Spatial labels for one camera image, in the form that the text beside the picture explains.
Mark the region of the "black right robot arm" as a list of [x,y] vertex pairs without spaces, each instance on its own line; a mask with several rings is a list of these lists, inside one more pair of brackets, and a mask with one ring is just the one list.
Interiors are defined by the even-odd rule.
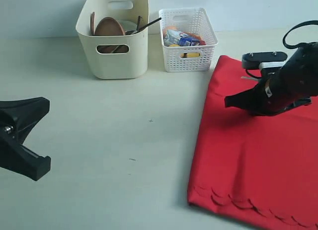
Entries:
[[[225,107],[236,107],[254,116],[275,116],[311,104],[318,94],[318,45],[316,42],[286,44],[294,50],[288,57],[283,52],[247,53],[242,68],[247,74],[260,70],[257,85],[226,96]],[[0,104],[0,165],[2,168],[39,180],[51,169],[51,158],[40,156],[24,146],[34,126],[49,112],[50,102],[44,97]]]

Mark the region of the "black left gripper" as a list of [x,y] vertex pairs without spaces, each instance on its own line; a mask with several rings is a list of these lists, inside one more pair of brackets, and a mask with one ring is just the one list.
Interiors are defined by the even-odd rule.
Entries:
[[51,158],[40,156],[23,143],[50,110],[44,97],[0,102],[0,166],[38,181],[51,170]]

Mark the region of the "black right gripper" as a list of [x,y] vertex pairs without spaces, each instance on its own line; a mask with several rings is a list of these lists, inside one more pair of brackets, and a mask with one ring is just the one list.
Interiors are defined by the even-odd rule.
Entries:
[[285,111],[292,103],[318,95],[318,45],[300,47],[274,74],[254,88],[226,96],[225,107],[236,107],[262,116]]

